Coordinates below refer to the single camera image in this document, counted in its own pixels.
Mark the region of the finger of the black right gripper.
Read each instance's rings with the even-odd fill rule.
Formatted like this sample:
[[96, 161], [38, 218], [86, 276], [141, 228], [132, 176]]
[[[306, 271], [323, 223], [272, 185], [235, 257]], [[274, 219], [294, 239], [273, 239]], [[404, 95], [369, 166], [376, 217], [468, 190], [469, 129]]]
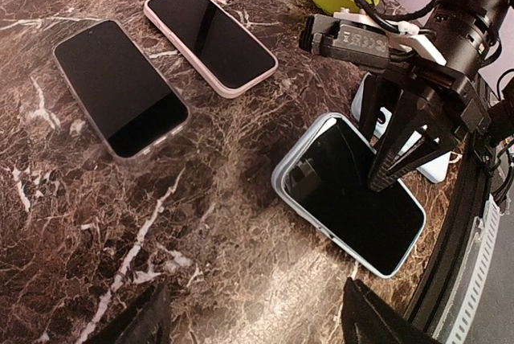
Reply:
[[435, 93], [403, 91], [369, 170], [368, 188], [379, 192], [403, 175], [457, 147], [454, 124]]
[[365, 139], [380, 138], [395, 109], [400, 88], [382, 76], [366, 73], [357, 90], [358, 128]]

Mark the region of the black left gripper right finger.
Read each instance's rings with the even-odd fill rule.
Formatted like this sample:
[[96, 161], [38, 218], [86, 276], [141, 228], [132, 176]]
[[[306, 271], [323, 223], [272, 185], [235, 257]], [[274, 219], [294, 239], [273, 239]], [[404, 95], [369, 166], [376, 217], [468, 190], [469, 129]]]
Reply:
[[342, 306], [345, 343], [438, 343], [404, 320], [361, 280], [347, 278]]

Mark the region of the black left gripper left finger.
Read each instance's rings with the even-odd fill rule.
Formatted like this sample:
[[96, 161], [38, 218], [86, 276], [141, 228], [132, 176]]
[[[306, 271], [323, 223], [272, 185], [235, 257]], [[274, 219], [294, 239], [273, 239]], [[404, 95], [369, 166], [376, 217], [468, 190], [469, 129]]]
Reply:
[[165, 282], [158, 282], [85, 343], [171, 343], [170, 331], [169, 287]]

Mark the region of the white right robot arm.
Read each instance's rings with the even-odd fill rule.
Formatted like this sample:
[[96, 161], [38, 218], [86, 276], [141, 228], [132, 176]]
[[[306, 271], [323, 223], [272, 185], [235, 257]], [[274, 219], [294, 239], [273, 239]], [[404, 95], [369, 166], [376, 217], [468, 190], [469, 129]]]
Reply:
[[360, 130], [370, 137], [379, 108], [392, 116], [367, 180], [380, 191], [472, 137], [479, 156], [513, 133], [513, 97], [489, 106], [476, 77], [501, 53], [499, 31], [513, 0], [433, 0], [426, 29], [445, 65], [411, 56], [365, 82]]

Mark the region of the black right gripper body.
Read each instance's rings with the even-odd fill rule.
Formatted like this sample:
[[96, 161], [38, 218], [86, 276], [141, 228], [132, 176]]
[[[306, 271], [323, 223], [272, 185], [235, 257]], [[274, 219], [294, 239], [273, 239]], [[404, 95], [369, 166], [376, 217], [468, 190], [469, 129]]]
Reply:
[[489, 138], [492, 116], [479, 94], [478, 81], [462, 72], [416, 57], [388, 63], [380, 70], [386, 107], [392, 116], [385, 139], [464, 139], [477, 133]]

